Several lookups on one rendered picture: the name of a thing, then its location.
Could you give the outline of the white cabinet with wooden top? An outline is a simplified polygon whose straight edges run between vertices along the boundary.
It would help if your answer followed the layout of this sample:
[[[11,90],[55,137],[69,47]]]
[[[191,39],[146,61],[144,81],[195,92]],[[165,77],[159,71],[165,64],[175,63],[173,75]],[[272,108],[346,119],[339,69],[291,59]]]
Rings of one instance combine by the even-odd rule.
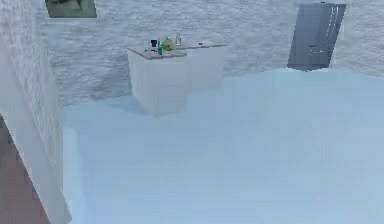
[[[128,48],[132,94],[151,115],[179,112],[191,92],[214,89],[224,77],[225,44],[192,42],[157,52]]]

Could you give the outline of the dark framed wall picture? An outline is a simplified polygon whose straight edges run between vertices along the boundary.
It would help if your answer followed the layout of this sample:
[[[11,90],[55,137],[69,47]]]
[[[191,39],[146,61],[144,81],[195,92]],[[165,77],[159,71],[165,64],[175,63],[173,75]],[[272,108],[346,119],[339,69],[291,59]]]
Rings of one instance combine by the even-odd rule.
[[[96,18],[94,0],[45,0],[50,18]]]

